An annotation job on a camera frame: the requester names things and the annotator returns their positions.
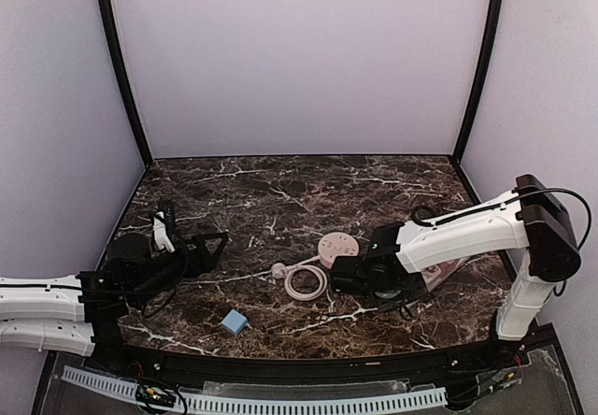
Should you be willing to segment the white plug adapter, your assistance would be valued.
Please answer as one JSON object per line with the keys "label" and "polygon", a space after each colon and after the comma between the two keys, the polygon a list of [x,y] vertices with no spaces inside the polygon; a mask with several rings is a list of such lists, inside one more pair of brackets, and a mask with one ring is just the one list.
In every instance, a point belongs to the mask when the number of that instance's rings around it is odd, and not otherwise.
{"label": "white plug adapter", "polygon": [[446,264],[432,265],[421,271],[427,291],[430,293],[443,283],[452,273],[452,268]]}

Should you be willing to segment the white multicolour power strip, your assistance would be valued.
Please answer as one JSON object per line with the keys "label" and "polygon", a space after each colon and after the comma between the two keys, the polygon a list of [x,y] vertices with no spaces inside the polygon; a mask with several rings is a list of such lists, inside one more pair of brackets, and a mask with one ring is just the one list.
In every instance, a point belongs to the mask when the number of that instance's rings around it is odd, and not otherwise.
{"label": "white multicolour power strip", "polygon": [[468,257],[431,265],[420,272],[423,279],[423,287],[415,291],[407,300],[409,306],[419,301],[427,294],[435,290],[440,284],[447,280],[453,273],[459,270],[468,260]]}

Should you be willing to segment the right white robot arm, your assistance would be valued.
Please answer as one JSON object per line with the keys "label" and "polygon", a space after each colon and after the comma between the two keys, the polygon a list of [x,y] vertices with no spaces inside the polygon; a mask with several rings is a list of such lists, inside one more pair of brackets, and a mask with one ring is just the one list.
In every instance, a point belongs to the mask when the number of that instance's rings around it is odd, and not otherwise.
{"label": "right white robot arm", "polygon": [[522,261],[507,297],[491,322],[491,337],[520,341],[540,309],[581,266],[586,238],[577,238],[568,209],[558,199],[578,193],[545,186],[537,177],[517,177],[514,189],[476,206],[435,216],[415,207],[407,222],[374,230],[362,257],[343,254],[330,268],[334,291],[372,294],[380,309],[410,305],[430,293],[472,256],[521,250]]}

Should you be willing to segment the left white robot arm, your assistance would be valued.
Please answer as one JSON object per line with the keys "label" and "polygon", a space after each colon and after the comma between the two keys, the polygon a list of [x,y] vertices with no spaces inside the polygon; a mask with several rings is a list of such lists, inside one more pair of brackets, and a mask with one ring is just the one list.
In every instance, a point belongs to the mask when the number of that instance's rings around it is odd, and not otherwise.
{"label": "left white robot arm", "polygon": [[119,320],[133,309],[153,317],[178,286],[212,272],[228,242],[225,233],[183,238],[157,228],[152,238],[121,236],[107,246],[97,271],[52,279],[1,280],[1,343],[90,357],[119,350]]}

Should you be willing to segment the blue plug adapter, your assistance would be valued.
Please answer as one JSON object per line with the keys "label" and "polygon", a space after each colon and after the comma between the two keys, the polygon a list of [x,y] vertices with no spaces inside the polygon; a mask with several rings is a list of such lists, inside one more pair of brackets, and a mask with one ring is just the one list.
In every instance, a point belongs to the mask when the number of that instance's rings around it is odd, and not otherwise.
{"label": "blue plug adapter", "polygon": [[231,309],[221,320],[221,326],[234,335],[238,335],[248,323],[248,318],[235,309]]}

